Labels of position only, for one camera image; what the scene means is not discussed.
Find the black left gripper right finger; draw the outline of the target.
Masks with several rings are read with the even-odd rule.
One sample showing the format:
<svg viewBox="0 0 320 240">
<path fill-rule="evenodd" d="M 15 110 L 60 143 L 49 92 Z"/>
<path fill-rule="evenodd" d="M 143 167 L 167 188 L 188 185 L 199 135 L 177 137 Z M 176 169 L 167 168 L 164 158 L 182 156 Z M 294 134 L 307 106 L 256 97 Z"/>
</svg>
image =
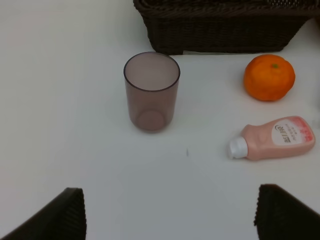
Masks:
<svg viewBox="0 0 320 240">
<path fill-rule="evenodd" d="M 260 240 L 320 238 L 320 214 L 276 184 L 260 185 L 253 224 Z"/>
</svg>

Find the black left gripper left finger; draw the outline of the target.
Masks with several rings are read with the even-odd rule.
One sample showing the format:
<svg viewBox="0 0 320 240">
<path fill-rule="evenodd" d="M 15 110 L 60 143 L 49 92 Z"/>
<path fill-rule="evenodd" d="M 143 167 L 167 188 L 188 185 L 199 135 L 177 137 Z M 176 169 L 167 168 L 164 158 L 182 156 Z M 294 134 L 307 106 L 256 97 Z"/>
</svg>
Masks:
<svg viewBox="0 0 320 240">
<path fill-rule="evenodd" d="M 3 240 L 85 240 L 87 219 L 82 188 L 67 187 Z"/>
</svg>

